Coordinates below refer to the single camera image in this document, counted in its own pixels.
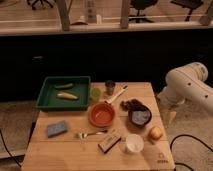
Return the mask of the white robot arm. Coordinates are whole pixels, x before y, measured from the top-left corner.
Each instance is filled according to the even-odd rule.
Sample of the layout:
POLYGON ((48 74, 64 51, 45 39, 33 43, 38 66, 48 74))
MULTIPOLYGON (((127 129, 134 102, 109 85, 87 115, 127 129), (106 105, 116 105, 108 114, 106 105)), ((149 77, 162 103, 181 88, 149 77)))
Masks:
POLYGON ((200 62, 170 70, 166 76, 166 86, 157 95, 163 108, 162 120, 168 127, 176 116, 174 107, 190 100, 213 114, 213 88, 205 84, 208 78, 207 67, 200 62))

